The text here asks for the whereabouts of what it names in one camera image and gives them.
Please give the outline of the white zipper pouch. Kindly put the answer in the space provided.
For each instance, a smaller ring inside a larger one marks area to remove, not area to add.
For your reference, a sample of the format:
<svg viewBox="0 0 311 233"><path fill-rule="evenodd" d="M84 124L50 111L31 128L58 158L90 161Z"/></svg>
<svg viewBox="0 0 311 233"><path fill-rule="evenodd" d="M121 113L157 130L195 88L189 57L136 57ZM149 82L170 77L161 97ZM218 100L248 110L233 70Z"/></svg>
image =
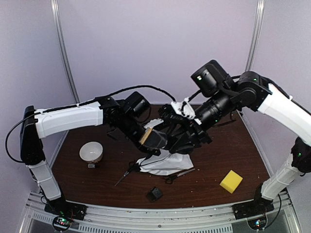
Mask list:
<svg viewBox="0 0 311 233"><path fill-rule="evenodd" d="M161 150L160 155L140 158L135 163L138 164L140 172L157 176L168 176L194 167L188 154L171 154L167 150Z"/></svg>

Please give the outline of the black scissors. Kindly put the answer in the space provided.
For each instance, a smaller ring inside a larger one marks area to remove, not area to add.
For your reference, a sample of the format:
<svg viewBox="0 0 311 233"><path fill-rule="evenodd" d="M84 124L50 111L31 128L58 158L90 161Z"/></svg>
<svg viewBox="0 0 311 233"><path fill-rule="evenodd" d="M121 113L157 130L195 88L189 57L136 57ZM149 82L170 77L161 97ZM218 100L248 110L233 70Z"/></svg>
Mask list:
<svg viewBox="0 0 311 233"><path fill-rule="evenodd" d="M131 161L128 165L128 169L125 171L125 173L121 176L121 178L115 183L115 186L117 186L127 175L129 175L132 171L140 171L140 165L137 161Z"/></svg>
<svg viewBox="0 0 311 233"><path fill-rule="evenodd" d="M174 180L183 176L183 175L186 175L186 174L189 174L191 172L195 171L195 168L192 168L190 170L187 170L187 171L183 171L183 172L180 172L178 174L172 174L172 175L169 175L169 176L165 176L165 177L162 177L162 179L165 180L165 183L166 184L173 184Z"/></svg>

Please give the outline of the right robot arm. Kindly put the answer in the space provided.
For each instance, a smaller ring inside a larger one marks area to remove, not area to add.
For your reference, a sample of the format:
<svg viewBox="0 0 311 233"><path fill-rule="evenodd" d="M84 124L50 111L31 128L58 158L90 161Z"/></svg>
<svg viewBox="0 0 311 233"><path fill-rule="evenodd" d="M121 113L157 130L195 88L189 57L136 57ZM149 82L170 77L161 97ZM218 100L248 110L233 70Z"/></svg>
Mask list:
<svg viewBox="0 0 311 233"><path fill-rule="evenodd" d="M286 161L257 188L249 203L249 210L260 214L284 188L311 170L310 112L273 80L253 71L231 77L215 60L195 71L191 79L207 100L197 109L190 106L190 98L171 103L173 113L169 120L179 124L180 129L169 137L170 152L189 153L210 143L208 129L233 110L248 117L262 115L296 135Z"/></svg>

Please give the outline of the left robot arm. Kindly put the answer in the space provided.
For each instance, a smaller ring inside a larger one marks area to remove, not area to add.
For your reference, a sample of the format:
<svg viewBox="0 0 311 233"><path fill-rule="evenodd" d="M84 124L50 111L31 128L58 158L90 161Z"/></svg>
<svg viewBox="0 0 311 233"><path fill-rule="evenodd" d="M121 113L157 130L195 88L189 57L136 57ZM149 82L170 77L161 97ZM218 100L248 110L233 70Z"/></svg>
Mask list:
<svg viewBox="0 0 311 233"><path fill-rule="evenodd" d="M159 156L166 146L165 137L159 132L152 132L154 138L148 142L147 129L137 120L149 107L149 102L137 91L123 100L102 96L51 109L36 110L28 106L23 120L12 127L21 127L19 163L25 164L35 176L47 204L64 216L70 211L70 205L46 161L42 138L72 129L107 124L118 128L141 152Z"/></svg>

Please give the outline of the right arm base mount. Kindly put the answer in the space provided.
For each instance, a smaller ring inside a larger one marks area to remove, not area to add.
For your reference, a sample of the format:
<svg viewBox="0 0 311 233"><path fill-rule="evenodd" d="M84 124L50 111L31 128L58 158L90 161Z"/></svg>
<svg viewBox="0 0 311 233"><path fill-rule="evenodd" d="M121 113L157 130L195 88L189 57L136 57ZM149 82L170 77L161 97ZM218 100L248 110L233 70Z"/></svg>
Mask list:
<svg viewBox="0 0 311 233"><path fill-rule="evenodd" d="M274 210L274 206L272 200L258 198L251 201L234 204L232 209L235 219L242 219L265 214L266 212Z"/></svg>

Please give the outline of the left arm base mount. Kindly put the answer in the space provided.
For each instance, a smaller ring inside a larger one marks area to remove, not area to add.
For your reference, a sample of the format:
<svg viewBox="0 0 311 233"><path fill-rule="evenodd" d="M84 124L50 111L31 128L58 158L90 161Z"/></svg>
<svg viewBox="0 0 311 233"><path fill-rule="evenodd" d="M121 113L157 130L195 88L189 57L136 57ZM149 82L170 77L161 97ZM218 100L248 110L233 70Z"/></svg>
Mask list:
<svg viewBox="0 0 311 233"><path fill-rule="evenodd" d="M76 220L84 220L86 210L86 205L68 202L63 199L47 200L44 208L47 213Z"/></svg>

